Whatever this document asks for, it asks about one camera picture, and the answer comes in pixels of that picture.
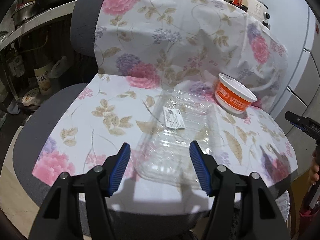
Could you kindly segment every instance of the person's hand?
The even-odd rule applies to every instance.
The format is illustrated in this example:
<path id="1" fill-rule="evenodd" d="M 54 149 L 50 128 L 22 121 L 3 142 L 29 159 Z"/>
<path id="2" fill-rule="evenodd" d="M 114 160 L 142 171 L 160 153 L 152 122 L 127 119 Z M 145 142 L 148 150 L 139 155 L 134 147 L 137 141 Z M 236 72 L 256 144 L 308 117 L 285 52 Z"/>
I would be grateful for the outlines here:
<path id="1" fill-rule="evenodd" d="M 319 165 L 316 163 L 316 150 L 312 153 L 313 159 L 311 162 L 311 167 L 309 170 L 309 178 L 308 183 L 311 185 L 315 185 L 316 182 L 319 180 L 319 174 L 317 173 L 319 171 Z"/>

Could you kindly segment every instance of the clear plastic container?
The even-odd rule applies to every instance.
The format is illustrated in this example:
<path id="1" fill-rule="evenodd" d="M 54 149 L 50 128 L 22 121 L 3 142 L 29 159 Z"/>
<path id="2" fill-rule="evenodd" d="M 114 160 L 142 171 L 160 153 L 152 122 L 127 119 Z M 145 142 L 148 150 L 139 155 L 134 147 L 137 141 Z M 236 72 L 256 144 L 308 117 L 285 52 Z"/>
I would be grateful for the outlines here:
<path id="1" fill-rule="evenodd" d="M 165 126 L 163 107 L 179 109 L 184 129 Z M 152 113 L 152 131 L 141 138 L 134 166 L 144 179 L 180 187 L 200 189 L 189 155 L 189 145 L 197 140 L 206 154 L 211 154 L 207 111 L 210 105 L 204 97 L 183 91 L 163 91 Z"/>

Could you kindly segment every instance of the metal screw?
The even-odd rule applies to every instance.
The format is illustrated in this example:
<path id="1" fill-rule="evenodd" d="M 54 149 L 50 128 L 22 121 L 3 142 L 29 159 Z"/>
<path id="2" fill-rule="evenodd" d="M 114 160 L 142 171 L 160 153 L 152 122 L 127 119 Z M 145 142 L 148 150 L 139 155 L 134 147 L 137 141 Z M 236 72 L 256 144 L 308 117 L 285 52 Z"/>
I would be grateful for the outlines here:
<path id="1" fill-rule="evenodd" d="M 103 167 L 102 167 L 101 165 L 95 166 L 95 167 L 93 168 L 93 170 L 94 170 L 94 172 L 101 172 L 101 171 L 103 170 Z"/>
<path id="2" fill-rule="evenodd" d="M 60 174 L 61 179 L 66 179 L 68 176 L 69 176 L 69 174 L 67 172 L 63 172 Z"/>
<path id="3" fill-rule="evenodd" d="M 227 168 L 225 166 L 223 166 L 223 165 L 218 165 L 217 169 L 220 172 L 225 172 L 227 170 Z"/>
<path id="4" fill-rule="evenodd" d="M 260 175 L 259 175 L 258 173 L 256 173 L 256 172 L 253 172 L 253 173 L 251 174 L 251 176 L 252 176 L 254 179 L 259 179 L 259 178 L 260 178 Z"/>

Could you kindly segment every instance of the white label sticker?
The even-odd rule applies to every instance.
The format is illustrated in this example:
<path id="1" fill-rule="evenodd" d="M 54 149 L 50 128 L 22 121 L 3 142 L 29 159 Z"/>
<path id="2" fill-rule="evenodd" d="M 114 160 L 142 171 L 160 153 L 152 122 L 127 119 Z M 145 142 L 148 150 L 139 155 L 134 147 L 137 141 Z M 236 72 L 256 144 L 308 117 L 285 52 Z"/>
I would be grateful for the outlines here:
<path id="1" fill-rule="evenodd" d="M 168 128 L 185 128 L 184 121 L 179 109 L 163 107 L 165 126 Z"/>

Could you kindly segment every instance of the black tool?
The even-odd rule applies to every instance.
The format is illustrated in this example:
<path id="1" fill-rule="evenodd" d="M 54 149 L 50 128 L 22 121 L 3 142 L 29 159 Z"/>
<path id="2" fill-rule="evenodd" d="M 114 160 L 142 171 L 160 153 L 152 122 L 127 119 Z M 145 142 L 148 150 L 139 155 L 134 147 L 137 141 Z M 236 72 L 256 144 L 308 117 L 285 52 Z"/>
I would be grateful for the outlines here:
<path id="1" fill-rule="evenodd" d="M 292 112 L 286 112 L 285 118 L 292 125 L 305 132 L 311 138 L 316 140 L 316 163 L 320 165 L 320 124 L 309 117 L 296 115 Z M 318 198 L 320 197 L 320 181 L 312 185 L 308 190 L 308 194 L 304 199 L 304 207 L 306 209 L 314 209 Z"/>

